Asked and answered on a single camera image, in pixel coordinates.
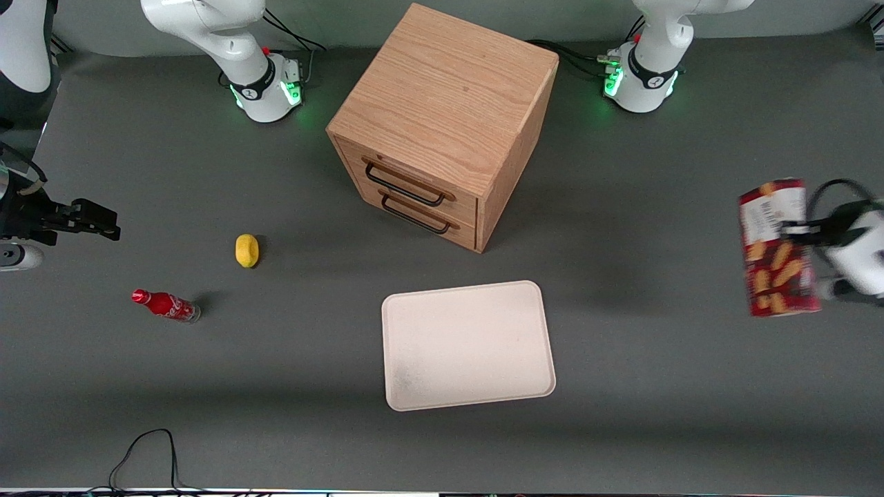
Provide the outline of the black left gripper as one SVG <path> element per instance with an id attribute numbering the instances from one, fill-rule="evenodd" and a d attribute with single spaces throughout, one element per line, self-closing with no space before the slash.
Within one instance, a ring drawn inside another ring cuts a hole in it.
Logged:
<path id="1" fill-rule="evenodd" d="M 795 243 L 850 244 L 867 231 L 867 228 L 855 228 L 854 224 L 874 210 L 874 200 L 858 200 L 836 207 L 828 218 L 805 222 L 785 220 L 780 224 L 780 239 Z"/>

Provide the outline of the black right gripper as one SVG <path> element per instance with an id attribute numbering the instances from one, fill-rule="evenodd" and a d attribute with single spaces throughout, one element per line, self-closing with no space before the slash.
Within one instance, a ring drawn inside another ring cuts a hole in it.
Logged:
<path id="1" fill-rule="evenodd" d="M 121 228 L 117 226 L 117 212 L 86 199 L 73 200 L 70 205 L 56 204 L 52 213 L 52 201 L 43 188 L 29 195 L 22 195 L 16 186 L 2 188 L 1 239 L 32 240 L 52 246 L 52 231 L 65 233 L 91 233 L 108 240 L 120 240 Z M 47 227 L 44 216 L 47 216 Z"/>

